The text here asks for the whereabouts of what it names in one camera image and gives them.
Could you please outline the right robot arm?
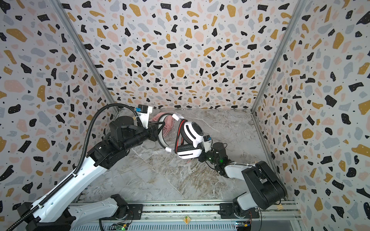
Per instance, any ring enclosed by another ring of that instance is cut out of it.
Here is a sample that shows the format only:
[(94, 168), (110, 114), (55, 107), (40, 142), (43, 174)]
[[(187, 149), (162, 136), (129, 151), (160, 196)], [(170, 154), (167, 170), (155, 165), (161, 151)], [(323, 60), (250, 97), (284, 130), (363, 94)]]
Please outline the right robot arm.
[(228, 158), (225, 144), (217, 142), (202, 153), (199, 160), (213, 165), (213, 169), (225, 178), (244, 180), (248, 192), (233, 199), (231, 209), (224, 209), (221, 215), (244, 218), (252, 208), (267, 209), (278, 205), (287, 196), (287, 190), (267, 162), (239, 164)]

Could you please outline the pink headphones with cable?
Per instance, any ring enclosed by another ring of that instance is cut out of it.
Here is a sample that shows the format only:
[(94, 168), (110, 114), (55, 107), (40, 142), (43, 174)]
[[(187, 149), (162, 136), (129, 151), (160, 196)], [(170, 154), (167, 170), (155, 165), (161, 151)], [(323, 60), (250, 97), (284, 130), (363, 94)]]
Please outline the pink headphones with cable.
[(174, 114), (174, 112), (160, 112), (151, 119), (151, 122), (157, 122), (160, 118), (164, 118), (165, 126), (162, 129), (164, 137), (168, 135), (175, 124), (175, 119), (172, 117), (172, 114)]

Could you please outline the white black headphones with cable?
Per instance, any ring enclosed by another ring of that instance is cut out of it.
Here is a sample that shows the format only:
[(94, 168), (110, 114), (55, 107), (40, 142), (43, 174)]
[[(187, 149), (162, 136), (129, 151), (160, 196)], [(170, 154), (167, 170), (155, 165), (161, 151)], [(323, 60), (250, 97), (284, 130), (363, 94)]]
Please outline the white black headphones with cable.
[(205, 136), (202, 128), (196, 123), (185, 119), (182, 115), (174, 113), (172, 117), (178, 122), (175, 145), (171, 148), (165, 141), (163, 131), (159, 134), (159, 144), (166, 152), (173, 152), (181, 159), (198, 159), (199, 162), (206, 162), (206, 154), (203, 147), (203, 137)]

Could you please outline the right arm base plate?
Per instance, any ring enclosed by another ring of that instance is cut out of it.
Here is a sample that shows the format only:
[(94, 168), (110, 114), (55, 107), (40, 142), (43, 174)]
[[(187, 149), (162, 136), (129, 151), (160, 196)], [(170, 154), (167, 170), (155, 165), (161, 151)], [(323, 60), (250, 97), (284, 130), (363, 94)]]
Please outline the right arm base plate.
[(221, 203), (219, 206), (220, 210), (218, 211), (218, 214), (221, 216), (222, 219), (250, 219), (260, 217), (260, 213), (257, 208), (243, 210), (237, 203)]

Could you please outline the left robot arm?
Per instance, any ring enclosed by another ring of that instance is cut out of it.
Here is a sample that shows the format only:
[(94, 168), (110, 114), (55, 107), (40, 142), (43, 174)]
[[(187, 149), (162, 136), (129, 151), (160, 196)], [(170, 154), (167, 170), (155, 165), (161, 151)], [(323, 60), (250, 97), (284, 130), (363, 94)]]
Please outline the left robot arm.
[(70, 231), (103, 218), (128, 219), (133, 216), (127, 202), (115, 194), (109, 198), (80, 207), (72, 201), (103, 173), (126, 157), (130, 150), (144, 141), (157, 141), (163, 122), (135, 125), (130, 116), (120, 116), (110, 123), (110, 133), (82, 156), (82, 162), (52, 191), (34, 203), (24, 203), (17, 210), (27, 231)]

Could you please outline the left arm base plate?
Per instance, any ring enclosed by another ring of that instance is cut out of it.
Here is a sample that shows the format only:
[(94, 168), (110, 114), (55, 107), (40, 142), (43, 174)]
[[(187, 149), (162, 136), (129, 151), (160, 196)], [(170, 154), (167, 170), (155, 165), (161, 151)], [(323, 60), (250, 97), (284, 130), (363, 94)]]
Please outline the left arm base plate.
[(143, 206), (143, 204), (128, 204), (120, 206), (113, 217), (117, 220), (140, 220)]

